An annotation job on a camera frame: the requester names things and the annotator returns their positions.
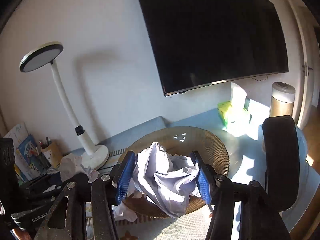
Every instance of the metal bolt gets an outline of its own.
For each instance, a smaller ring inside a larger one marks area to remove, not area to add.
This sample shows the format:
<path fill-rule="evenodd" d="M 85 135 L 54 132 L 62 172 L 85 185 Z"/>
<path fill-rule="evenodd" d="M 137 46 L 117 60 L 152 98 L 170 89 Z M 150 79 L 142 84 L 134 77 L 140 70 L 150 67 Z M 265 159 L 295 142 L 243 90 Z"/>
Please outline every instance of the metal bolt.
<path fill-rule="evenodd" d="M 226 176 L 222 175 L 222 174 L 218 174 L 216 175 L 216 179 L 219 181 L 223 181 L 226 178 Z"/>
<path fill-rule="evenodd" d="M 256 180 L 251 181 L 251 185 L 254 187 L 259 187 L 259 182 L 257 182 Z"/>
<path fill-rule="evenodd" d="M 102 179 L 103 181 L 107 181 L 107 180 L 110 179 L 110 176 L 109 176 L 109 175 L 102 175 L 102 176 L 101 176 L 101 179 Z"/>
<path fill-rule="evenodd" d="M 68 187 L 68 189 L 72 189 L 72 188 L 75 187 L 75 185 L 76 185 L 75 182 L 69 182 L 69 183 L 67 184 L 67 187 Z"/>

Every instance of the blue gripper pad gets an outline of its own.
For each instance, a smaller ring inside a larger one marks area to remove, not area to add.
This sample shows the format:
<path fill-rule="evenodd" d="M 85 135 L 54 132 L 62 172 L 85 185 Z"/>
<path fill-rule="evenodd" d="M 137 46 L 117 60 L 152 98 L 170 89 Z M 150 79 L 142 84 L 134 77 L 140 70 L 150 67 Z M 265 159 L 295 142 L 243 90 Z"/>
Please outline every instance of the blue gripper pad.
<path fill-rule="evenodd" d="M 193 164 L 198 163 L 199 173 L 196 177 L 196 184 L 198 186 L 201 198 L 210 205 L 212 201 L 212 192 L 216 187 L 213 174 L 211 174 L 203 162 L 200 154 L 197 151 L 193 151 L 190 154 Z"/>
<path fill-rule="evenodd" d="M 113 183 L 116 183 L 116 203 L 118 205 L 127 195 L 128 186 L 135 166 L 136 155 L 134 152 L 128 151 L 119 167 L 117 175 L 113 179 Z"/>

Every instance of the television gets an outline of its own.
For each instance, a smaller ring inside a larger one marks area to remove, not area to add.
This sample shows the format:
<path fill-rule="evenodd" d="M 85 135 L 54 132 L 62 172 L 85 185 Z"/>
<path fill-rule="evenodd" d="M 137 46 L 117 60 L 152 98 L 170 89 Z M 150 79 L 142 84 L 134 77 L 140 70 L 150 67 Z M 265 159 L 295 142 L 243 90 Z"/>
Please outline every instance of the television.
<path fill-rule="evenodd" d="M 288 72 L 269 0 L 139 0 L 165 96 Z"/>

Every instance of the brown glass plate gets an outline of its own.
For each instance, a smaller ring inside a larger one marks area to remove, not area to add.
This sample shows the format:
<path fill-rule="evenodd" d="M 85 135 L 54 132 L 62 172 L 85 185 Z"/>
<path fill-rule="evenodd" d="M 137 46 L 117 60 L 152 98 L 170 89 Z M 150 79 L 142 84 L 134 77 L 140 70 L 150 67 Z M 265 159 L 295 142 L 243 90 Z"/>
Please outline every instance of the brown glass plate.
<path fill-rule="evenodd" d="M 120 157 L 121 163 L 127 151 L 131 150 L 136 154 L 149 148 L 153 142 L 158 142 L 165 147 L 171 155 L 190 156 L 190 153 L 197 150 L 203 161 L 214 167 L 218 174 L 228 175 L 229 155 L 223 142 L 213 133 L 196 127 L 176 126 L 154 131 L 129 146 Z M 149 202 L 145 197 L 134 199 L 128 197 L 123 200 L 124 204 L 136 213 L 147 215 L 153 218 L 169 218 L 160 208 Z M 205 205 L 201 198 L 190 196 L 186 214 L 189 214 Z"/>

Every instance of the blue table surface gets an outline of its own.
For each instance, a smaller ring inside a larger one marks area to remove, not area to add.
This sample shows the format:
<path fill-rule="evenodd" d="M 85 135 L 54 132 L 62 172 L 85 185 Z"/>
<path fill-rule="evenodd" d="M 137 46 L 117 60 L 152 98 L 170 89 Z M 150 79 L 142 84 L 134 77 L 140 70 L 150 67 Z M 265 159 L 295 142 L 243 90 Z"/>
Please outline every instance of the blue table surface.
<path fill-rule="evenodd" d="M 246 134 L 235 137 L 224 131 L 224 125 L 219 117 L 218 110 L 197 114 L 186 119 L 176 122 L 168 122 L 163 117 L 159 116 L 133 128 L 130 128 L 122 133 L 119 133 L 111 138 L 102 141 L 108 147 L 109 151 L 120 150 L 129 147 L 139 138 L 167 127 L 173 126 L 193 126 L 208 130 L 218 136 L 225 144 L 230 158 L 230 169 L 228 177 L 239 183 L 248 184 L 251 180 L 257 180 L 264 186 L 264 175 L 266 170 L 266 157 L 262 150 L 263 134 L 262 127 L 257 125 L 257 139 L 252 139 Z M 306 162 L 307 143 L 305 138 L 297 128 L 300 150 L 300 182 L 298 198 L 294 206 L 283 212 L 282 218 L 289 231 L 299 221 L 309 203 L 311 202 L 320 182 L 320 176 Z M 72 151 L 72 153 L 81 155 L 84 152 L 83 148 Z M 239 213 L 240 205 L 235 205 L 235 217 L 232 239 L 238 239 L 239 232 Z"/>

